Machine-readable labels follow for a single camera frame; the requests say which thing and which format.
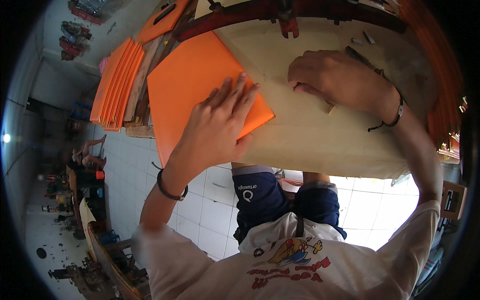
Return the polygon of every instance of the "navy blue shorts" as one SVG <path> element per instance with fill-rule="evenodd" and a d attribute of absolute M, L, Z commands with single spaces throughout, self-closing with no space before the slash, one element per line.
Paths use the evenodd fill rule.
<path fill-rule="evenodd" d="M 340 205 L 333 183 L 308 182 L 298 190 L 295 200 L 291 202 L 277 182 L 271 167 L 232 169 L 232 178 L 239 199 L 239 226 L 233 236 L 239 243 L 251 228 L 276 221 L 288 212 L 294 212 L 315 223 L 329 224 L 344 239 L 347 238 L 347 233 L 338 227 Z"/>

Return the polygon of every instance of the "black bracelet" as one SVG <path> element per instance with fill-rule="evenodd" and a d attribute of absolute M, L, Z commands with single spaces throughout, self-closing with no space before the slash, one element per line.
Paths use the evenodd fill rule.
<path fill-rule="evenodd" d="M 402 96 L 402 94 L 400 93 L 400 91 L 399 91 L 399 90 L 397 90 L 397 91 L 398 91 L 398 94 L 400 95 L 400 106 L 398 107 L 398 116 L 397 116 L 395 122 L 393 122 L 392 124 L 387 124 L 387 123 L 385 123 L 385 122 L 382 121 L 382 124 L 380 124 L 380 125 L 378 125 L 378 126 L 375 126 L 375 127 L 369 128 L 369 129 L 368 129 L 368 132 L 370 132 L 370 131 L 372 131 L 372 130 L 375 130 L 375 129 L 379 129 L 380 127 L 382 127 L 382 126 L 384 126 L 384 125 L 385 125 L 385 126 L 388 126 L 388 127 L 394 127 L 394 126 L 398 123 L 398 120 L 400 120 L 400 117 L 401 117 L 402 114 L 403 114 L 403 101 L 404 101 L 404 100 L 403 100 L 403 96 Z"/>
<path fill-rule="evenodd" d="M 158 175 L 156 176 L 156 183 L 158 185 L 158 188 L 160 189 L 160 191 L 162 192 L 162 194 L 167 197 L 167 198 L 170 198 L 172 200 L 177 200 L 177 201 L 182 201 L 183 199 L 185 199 L 185 196 L 187 195 L 188 193 L 188 186 L 185 187 L 185 190 L 183 191 L 183 194 L 181 196 L 173 196 L 173 195 L 170 195 L 167 191 L 164 190 L 164 188 L 162 187 L 162 172 L 163 172 L 163 169 L 160 170 L 160 172 L 158 173 Z"/>

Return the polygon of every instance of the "blue stool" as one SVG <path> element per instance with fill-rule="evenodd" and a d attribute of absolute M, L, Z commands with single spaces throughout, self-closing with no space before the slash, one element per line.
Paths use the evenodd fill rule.
<path fill-rule="evenodd" d="M 113 231 L 113 229 L 98 236 L 98 240 L 102 245 L 116 243 L 117 239 L 120 240 L 120 236 L 118 234 L 115 234 L 115 231 Z"/>

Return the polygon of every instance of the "wrist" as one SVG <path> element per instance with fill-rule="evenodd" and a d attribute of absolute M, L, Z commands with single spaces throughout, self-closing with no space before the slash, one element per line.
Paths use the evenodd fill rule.
<path fill-rule="evenodd" d="M 189 163 L 173 155 L 168 159 L 162 172 L 161 184 L 164 190 L 173 196 L 180 196 L 196 175 L 191 173 Z"/>
<path fill-rule="evenodd" d="M 376 112 L 378 118 L 380 118 L 385 124 L 392 124 L 398 118 L 398 108 L 400 106 L 400 94 L 396 88 L 391 85 L 390 91 L 381 99 L 379 110 Z"/>

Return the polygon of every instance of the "shorts logo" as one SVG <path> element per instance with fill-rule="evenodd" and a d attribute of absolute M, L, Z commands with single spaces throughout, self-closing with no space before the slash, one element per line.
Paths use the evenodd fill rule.
<path fill-rule="evenodd" d="M 250 189 L 256 189 L 257 188 L 257 185 L 254 184 L 254 185 L 241 185 L 241 186 L 238 186 L 237 189 L 239 189 L 239 191 L 243 191 L 243 198 L 245 199 L 245 201 L 248 201 L 248 202 L 251 202 L 250 200 L 253 198 L 253 192 L 250 191 Z"/>
<path fill-rule="evenodd" d="M 243 198 L 248 201 L 248 202 L 251 202 L 250 199 L 253 198 L 253 192 L 250 191 L 250 190 L 244 190 L 243 191 Z"/>

